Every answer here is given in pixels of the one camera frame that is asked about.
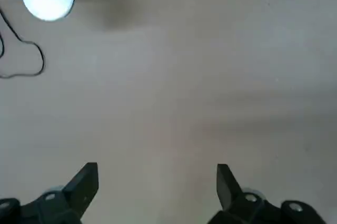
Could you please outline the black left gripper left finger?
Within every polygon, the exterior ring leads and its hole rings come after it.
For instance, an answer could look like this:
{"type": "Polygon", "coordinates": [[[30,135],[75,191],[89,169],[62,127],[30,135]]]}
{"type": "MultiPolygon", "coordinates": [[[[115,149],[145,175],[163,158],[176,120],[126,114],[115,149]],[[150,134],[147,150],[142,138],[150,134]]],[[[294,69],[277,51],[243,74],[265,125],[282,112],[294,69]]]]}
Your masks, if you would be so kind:
{"type": "Polygon", "coordinates": [[[81,223],[98,189],[98,164],[88,162],[61,190],[48,191],[30,203],[2,198],[1,223],[81,223]]]}

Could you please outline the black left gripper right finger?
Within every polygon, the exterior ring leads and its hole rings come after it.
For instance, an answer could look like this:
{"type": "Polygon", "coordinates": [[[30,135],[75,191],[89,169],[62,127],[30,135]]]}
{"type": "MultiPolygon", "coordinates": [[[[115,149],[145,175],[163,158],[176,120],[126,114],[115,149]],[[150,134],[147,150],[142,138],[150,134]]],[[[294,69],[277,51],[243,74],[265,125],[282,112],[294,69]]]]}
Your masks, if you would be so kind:
{"type": "Polygon", "coordinates": [[[210,219],[210,223],[326,223],[305,202],[286,200],[277,207],[257,193],[244,191],[227,164],[217,165],[216,192],[222,209],[210,219]]]}

